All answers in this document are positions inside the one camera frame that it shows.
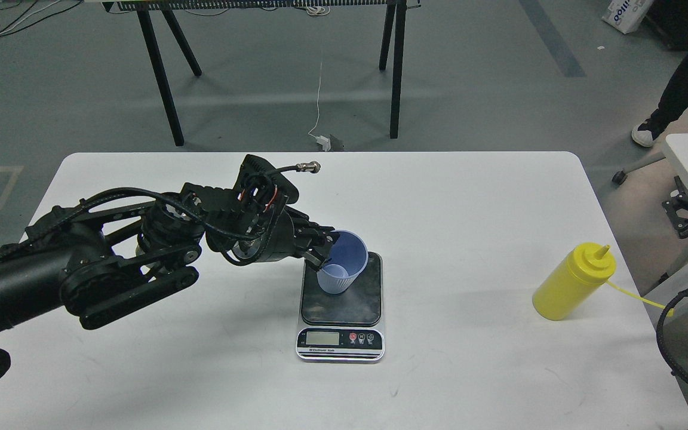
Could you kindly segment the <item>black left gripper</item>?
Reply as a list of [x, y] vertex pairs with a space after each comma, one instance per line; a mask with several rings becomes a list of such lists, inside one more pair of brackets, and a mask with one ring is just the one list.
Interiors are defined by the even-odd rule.
[[287, 172], [311, 171], [309, 162], [276, 168], [264, 158], [246, 155], [232, 188], [203, 190], [204, 217], [214, 228], [207, 232], [210, 250], [233, 255], [238, 266], [302, 257], [320, 271], [340, 234], [288, 207], [298, 200], [299, 191], [284, 177]]

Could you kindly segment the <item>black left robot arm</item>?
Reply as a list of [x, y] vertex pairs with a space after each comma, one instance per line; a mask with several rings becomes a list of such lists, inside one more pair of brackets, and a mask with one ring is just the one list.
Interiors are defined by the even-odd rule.
[[[198, 280], [202, 240], [233, 266], [293, 257], [320, 271], [342, 234], [294, 209], [299, 191], [285, 177], [320, 168], [246, 155], [231, 188], [122, 187], [53, 207], [0, 248], [0, 332], [59, 307], [87, 330], [131, 315]], [[10, 367], [0, 349], [0, 379]]]

